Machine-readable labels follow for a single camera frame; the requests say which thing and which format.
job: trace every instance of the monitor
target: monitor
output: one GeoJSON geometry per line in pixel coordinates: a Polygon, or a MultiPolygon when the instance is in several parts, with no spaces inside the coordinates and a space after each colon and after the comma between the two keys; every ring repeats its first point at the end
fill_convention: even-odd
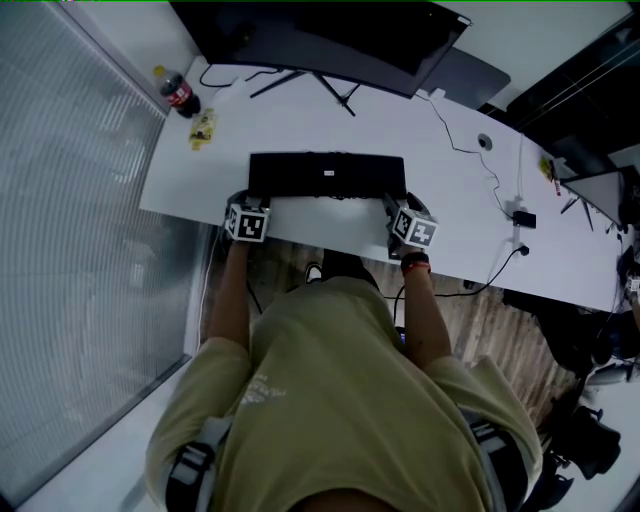
{"type": "Polygon", "coordinates": [[[172,6],[210,64],[308,71],[406,98],[470,24],[430,2],[172,6]]]}
{"type": "Polygon", "coordinates": [[[621,226],[620,205],[624,199],[624,179],[619,170],[563,180],[562,185],[600,210],[621,226]]]}

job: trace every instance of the black keyboard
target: black keyboard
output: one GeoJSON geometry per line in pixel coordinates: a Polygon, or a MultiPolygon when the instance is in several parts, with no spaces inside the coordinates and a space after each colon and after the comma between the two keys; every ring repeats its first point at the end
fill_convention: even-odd
{"type": "Polygon", "coordinates": [[[253,153],[249,196],[331,196],[404,199],[404,160],[354,153],[253,153]]]}

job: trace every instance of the red bottle label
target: red bottle label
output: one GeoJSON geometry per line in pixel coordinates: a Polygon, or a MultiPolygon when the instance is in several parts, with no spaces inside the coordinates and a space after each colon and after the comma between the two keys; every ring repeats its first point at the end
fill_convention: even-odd
{"type": "Polygon", "coordinates": [[[187,82],[182,82],[180,88],[176,92],[169,94],[169,96],[167,96],[166,98],[169,102],[169,105],[171,105],[172,107],[179,107],[189,98],[191,98],[191,94],[192,92],[189,84],[187,82]]]}

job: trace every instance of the olive t-shirt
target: olive t-shirt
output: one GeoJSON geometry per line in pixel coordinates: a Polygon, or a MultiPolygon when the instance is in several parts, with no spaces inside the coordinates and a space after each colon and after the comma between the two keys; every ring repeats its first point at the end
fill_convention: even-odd
{"type": "Polygon", "coordinates": [[[400,511],[491,510],[465,407],[512,433],[530,485],[542,453],[495,364],[453,357],[418,368],[402,355],[384,298],[337,277],[276,300],[254,325],[251,353],[212,338],[190,364],[147,451],[149,492],[205,420],[233,415],[215,464],[213,511],[286,512],[331,489],[400,511]]]}

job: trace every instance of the soda bottle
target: soda bottle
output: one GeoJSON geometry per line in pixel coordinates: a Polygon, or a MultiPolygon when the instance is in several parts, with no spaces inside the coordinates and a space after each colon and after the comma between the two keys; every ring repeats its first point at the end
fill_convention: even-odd
{"type": "Polygon", "coordinates": [[[160,94],[178,111],[178,114],[190,118],[193,114],[200,113],[200,98],[180,73],[165,69],[164,66],[156,66],[153,74],[160,94]]]}

